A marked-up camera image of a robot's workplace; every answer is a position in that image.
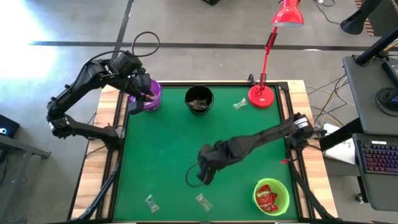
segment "lamp shade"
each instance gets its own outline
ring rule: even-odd
[[[303,15],[297,8],[299,0],[283,0],[279,11],[271,21],[273,26],[300,27],[304,25]]]

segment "wooden table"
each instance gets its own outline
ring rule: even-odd
[[[290,98],[293,105],[294,113],[302,113],[307,115],[307,117],[310,119],[310,122],[313,125],[313,116],[310,109],[310,104],[308,102],[308,96],[303,80],[280,80],[280,81],[270,80],[269,82],[288,82]],[[119,90],[116,90],[110,86],[106,86],[102,90],[95,118],[95,126],[105,127],[108,124],[113,123],[118,95],[119,95]],[[285,116],[288,117],[289,113],[287,111],[286,98],[284,96],[284,93],[282,92],[281,92],[281,97],[282,97],[282,104]],[[126,100],[127,96],[124,95],[121,104],[122,108],[121,108],[121,113],[119,114],[118,125],[123,125],[124,122]],[[319,146],[318,141],[316,140],[309,140],[309,141],[310,144]],[[86,153],[89,153],[101,147],[102,145],[103,142],[100,140],[90,141]],[[76,188],[76,195],[75,195],[76,197],[71,206],[70,217],[72,218],[79,217],[97,195],[101,187],[101,181],[103,178],[107,153],[108,152],[106,149],[102,149],[98,152],[91,154],[89,157],[85,159],[82,165],[83,166],[82,173],[78,181],[78,186]],[[326,173],[326,167],[323,162],[323,156],[321,151],[312,147],[307,147],[303,151],[303,159],[305,163],[305,169],[307,172],[308,184],[310,186],[311,191],[317,197],[319,202],[326,208],[326,210],[334,217],[337,217],[337,211],[333,200],[333,195],[331,192],[329,179]],[[303,216],[308,217],[308,210],[307,210],[307,203],[305,200],[305,196],[301,191],[300,187],[298,188],[300,194],[300,204],[303,209]],[[110,192],[111,189],[108,191],[105,197],[102,217],[105,217],[108,214]]]

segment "rgb keyboard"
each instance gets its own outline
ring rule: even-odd
[[[366,173],[398,175],[398,146],[386,144],[358,144],[361,146]]]

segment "purple cup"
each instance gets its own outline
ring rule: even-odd
[[[162,99],[162,87],[160,86],[160,84],[157,81],[155,81],[155,80],[151,81],[150,90],[154,93],[154,95],[156,96],[156,99],[152,102],[144,103],[144,110],[146,110],[146,111],[157,110],[160,105],[160,99]],[[130,100],[130,102],[135,102],[136,98],[133,96],[130,96],[129,100]]]

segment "lamp base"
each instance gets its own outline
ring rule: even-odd
[[[267,108],[274,102],[274,92],[268,86],[264,88],[261,94],[259,94],[260,85],[255,85],[249,90],[249,102],[256,108]]]

